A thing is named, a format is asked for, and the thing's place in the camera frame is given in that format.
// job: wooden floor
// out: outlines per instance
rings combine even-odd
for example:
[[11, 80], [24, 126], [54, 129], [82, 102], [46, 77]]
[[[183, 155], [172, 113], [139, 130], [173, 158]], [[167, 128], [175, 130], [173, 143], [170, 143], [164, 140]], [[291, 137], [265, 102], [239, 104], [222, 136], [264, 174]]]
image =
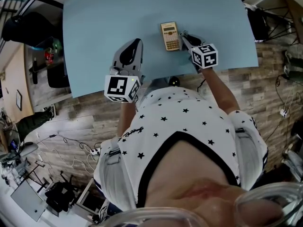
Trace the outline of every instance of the wooden floor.
[[[269, 158], [266, 170], [268, 171], [273, 169], [274, 165], [280, 164], [284, 148], [295, 140], [290, 137], [290, 130], [303, 112], [302, 106], [298, 104], [299, 96], [295, 95], [290, 108], [291, 117], [283, 119], [279, 114], [283, 105], [276, 93], [275, 84], [277, 76], [283, 73], [282, 51], [286, 50], [288, 46], [256, 44], [256, 47], [259, 67], [225, 70], [218, 74], [235, 94], [241, 109], [255, 118], [264, 140], [282, 121], [276, 132], [267, 141]], [[298, 53], [301, 56], [302, 48], [300, 47], [299, 50], [297, 48], [299, 47], [293, 46], [291, 50], [296, 56]], [[192, 90], [196, 90], [202, 81], [201, 75], [187, 75], [179, 78], [183, 87]], [[288, 95], [290, 95], [288, 101], [291, 101], [292, 93], [301, 94], [302, 89], [302, 86], [284, 79], [281, 79], [281, 84], [277, 88], [284, 102]], [[206, 83], [202, 86], [200, 93], [208, 100], [214, 100]], [[61, 134], [94, 147], [95, 143], [101, 143], [116, 135], [120, 104], [107, 100], [103, 92], [67, 99], [56, 104], [56, 107], [58, 116], [32, 132], [28, 140], [38, 142], [51, 134]], [[35, 166], [34, 162], [39, 160], [38, 153], [40, 153], [46, 164], [45, 168], [39, 168], [36, 171], [40, 178], [49, 179], [51, 175], [55, 180], [60, 180], [59, 173], [63, 170], [66, 176], [75, 176], [76, 185], [89, 182], [92, 175], [85, 171], [82, 163], [76, 161], [74, 166], [66, 166], [58, 154], [51, 151], [52, 149], [56, 149], [68, 165], [72, 165], [74, 159], [79, 159], [84, 162], [89, 172], [93, 172], [86, 162], [88, 152], [80, 149], [79, 144], [75, 141], [64, 143], [59, 136], [39, 143], [39, 150], [27, 157], [32, 163], [29, 168]], [[96, 162], [91, 157], [88, 158], [88, 161], [94, 168], [96, 167]]]

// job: white shirt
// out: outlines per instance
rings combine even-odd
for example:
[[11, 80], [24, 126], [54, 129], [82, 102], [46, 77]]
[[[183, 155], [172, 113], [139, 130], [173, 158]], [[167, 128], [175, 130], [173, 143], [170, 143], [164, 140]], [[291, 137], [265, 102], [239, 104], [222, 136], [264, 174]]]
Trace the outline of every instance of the white shirt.
[[267, 146], [246, 113], [227, 115], [197, 92], [182, 87], [158, 89], [146, 97], [121, 138], [101, 145], [97, 166], [101, 171], [94, 178], [100, 181], [105, 197], [122, 210], [144, 207], [154, 170], [179, 140], [213, 160], [229, 184], [246, 190], [267, 159]]

